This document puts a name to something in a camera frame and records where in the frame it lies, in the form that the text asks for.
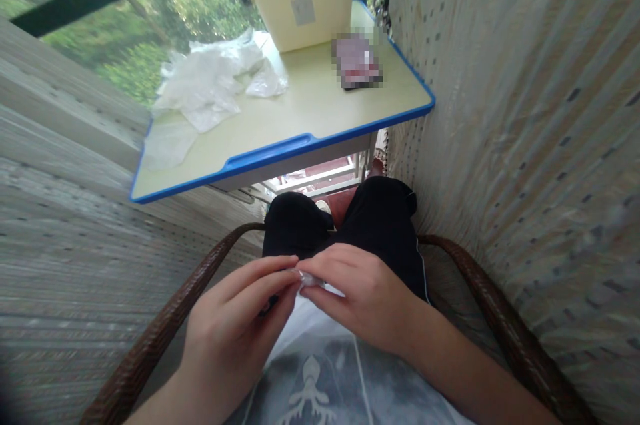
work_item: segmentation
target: leaves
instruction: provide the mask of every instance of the leaves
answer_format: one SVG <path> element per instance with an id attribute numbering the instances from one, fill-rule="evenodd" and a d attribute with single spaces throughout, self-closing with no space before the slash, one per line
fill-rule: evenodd
<path id="1" fill-rule="evenodd" d="M 104 64 L 96 71 L 131 98 L 150 107 L 161 84 L 159 71 L 167 60 L 167 52 L 154 43 L 142 43 L 127 49 L 124 55 L 123 60 Z"/>
<path id="2" fill-rule="evenodd" d="M 0 14 L 14 17 L 45 1 L 0 0 Z M 187 52 L 189 40 L 232 39 L 248 27 L 265 28 L 240 0 L 121 0 L 43 40 L 149 106 L 170 49 Z"/>

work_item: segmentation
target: white shirt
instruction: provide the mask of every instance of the white shirt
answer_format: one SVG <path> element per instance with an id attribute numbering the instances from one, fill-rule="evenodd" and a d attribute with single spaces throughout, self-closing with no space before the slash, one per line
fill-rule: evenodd
<path id="1" fill-rule="evenodd" d="M 300 296 L 258 385 L 227 423 L 472 424 L 402 359 Z"/>

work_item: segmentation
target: right hand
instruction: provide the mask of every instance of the right hand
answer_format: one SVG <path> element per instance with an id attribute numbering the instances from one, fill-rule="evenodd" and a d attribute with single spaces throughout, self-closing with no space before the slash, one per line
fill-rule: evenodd
<path id="1" fill-rule="evenodd" d="M 322 278 L 345 295 L 320 287 L 300 292 L 333 320 L 385 352 L 403 358 L 409 353 L 416 329 L 412 324 L 429 305 L 380 258 L 352 245 L 334 244 L 296 268 Z"/>

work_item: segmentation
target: desk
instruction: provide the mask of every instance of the desk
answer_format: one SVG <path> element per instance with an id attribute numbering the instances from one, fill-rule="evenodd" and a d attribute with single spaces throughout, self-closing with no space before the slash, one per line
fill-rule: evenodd
<path id="1" fill-rule="evenodd" d="M 375 32 L 360 1 L 352 4 L 351 26 L 369 36 Z M 287 91 L 271 99 L 238 95 L 241 112 L 200 134 L 180 165 L 155 171 L 139 166 L 133 202 L 149 203 L 207 184 L 232 191 L 363 151 L 379 129 L 426 115 L 435 104 L 429 88 L 386 38 L 374 47 L 383 82 L 344 91 L 331 43 L 280 54 L 267 34 L 262 37 L 258 45 L 265 56 L 289 78 Z M 178 113 L 164 115 L 148 133 L 157 123 L 185 120 Z"/>

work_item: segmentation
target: label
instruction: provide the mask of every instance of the label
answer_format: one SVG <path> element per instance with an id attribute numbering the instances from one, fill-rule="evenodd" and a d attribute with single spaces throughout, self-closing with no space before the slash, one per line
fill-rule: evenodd
<path id="1" fill-rule="evenodd" d="M 313 0 L 292 0 L 291 8 L 298 27 L 315 22 Z"/>

